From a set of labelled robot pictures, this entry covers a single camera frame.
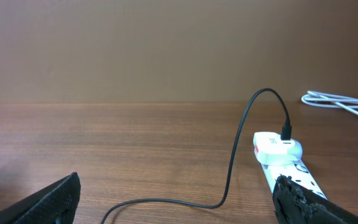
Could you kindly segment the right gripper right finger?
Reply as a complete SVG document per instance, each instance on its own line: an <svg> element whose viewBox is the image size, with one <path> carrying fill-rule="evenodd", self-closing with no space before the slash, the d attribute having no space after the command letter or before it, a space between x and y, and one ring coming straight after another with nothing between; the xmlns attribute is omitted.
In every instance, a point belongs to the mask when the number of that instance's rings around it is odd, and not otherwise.
<svg viewBox="0 0 358 224"><path fill-rule="evenodd" d="M278 176L272 194L279 224L358 224L358 216L292 181Z"/></svg>

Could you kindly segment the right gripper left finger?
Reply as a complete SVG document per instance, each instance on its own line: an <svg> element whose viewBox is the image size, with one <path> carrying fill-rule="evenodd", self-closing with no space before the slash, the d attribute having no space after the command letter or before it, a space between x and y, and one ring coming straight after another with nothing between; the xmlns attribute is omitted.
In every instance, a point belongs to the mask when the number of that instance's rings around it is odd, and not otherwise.
<svg viewBox="0 0 358 224"><path fill-rule="evenodd" d="M76 172L0 211L0 224L72 224L80 201Z"/></svg>

